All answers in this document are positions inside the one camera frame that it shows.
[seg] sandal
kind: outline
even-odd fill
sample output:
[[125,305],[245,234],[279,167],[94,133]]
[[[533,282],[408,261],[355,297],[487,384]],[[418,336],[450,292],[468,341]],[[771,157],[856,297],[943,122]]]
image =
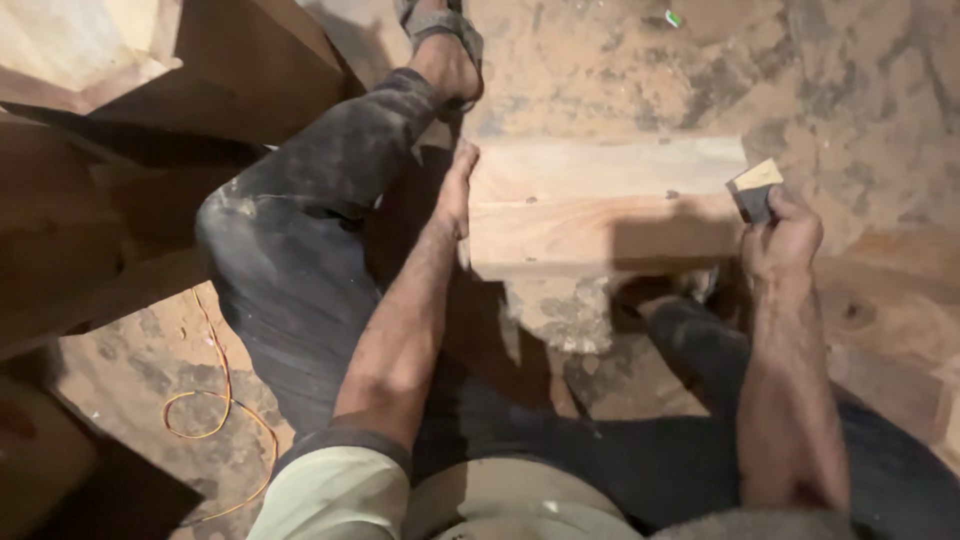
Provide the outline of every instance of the sandal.
[[[438,10],[420,18],[413,18],[417,2],[419,0],[395,0],[397,19],[403,31],[410,38],[414,54],[417,53],[420,44],[428,37],[436,34],[452,34],[463,43],[464,49],[467,50],[467,55],[476,67],[477,75],[480,76],[482,81],[483,37],[473,28],[469,19],[463,16],[463,0],[448,0],[446,10]],[[480,99],[479,96],[463,103],[460,103],[462,100],[454,100],[457,103],[450,103],[448,106],[459,112],[467,112],[473,108],[478,99]]]

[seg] green debris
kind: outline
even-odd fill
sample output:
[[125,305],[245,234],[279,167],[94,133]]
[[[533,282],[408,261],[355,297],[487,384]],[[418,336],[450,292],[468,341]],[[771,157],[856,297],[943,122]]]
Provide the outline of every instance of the green debris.
[[670,10],[666,11],[666,21],[672,24],[674,28],[680,28],[680,25],[684,24],[684,20]]

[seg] shirt sleeve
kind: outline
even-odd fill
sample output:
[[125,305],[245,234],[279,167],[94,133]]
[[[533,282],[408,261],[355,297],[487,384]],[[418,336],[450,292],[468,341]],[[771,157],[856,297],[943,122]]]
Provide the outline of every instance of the shirt sleeve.
[[248,540],[400,540],[409,494],[410,480],[386,455],[323,448],[277,475]]

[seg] sanding block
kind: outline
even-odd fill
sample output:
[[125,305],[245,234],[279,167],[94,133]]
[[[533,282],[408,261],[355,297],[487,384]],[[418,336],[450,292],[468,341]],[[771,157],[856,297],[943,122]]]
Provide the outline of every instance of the sanding block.
[[727,189],[740,208],[744,221],[766,223],[773,219],[767,195],[770,188],[777,184],[783,184],[783,176],[773,159],[769,159],[727,182]]

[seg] foot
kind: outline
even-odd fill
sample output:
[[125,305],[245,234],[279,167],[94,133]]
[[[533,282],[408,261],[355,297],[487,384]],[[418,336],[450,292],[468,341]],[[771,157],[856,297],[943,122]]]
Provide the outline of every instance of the foot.
[[692,298],[705,304],[716,288],[717,272],[718,268],[712,268],[673,276],[633,279],[617,284],[614,298],[628,312],[649,319],[658,307],[681,298]]
[[[446,0],[420,0],[412,16],[419,18],[445,9]],[[442,103],[451,99],[476,99],[483,88],[467,49],[451,34],[435,34],[425,39],[407,67],[420,73],[437,89]]]

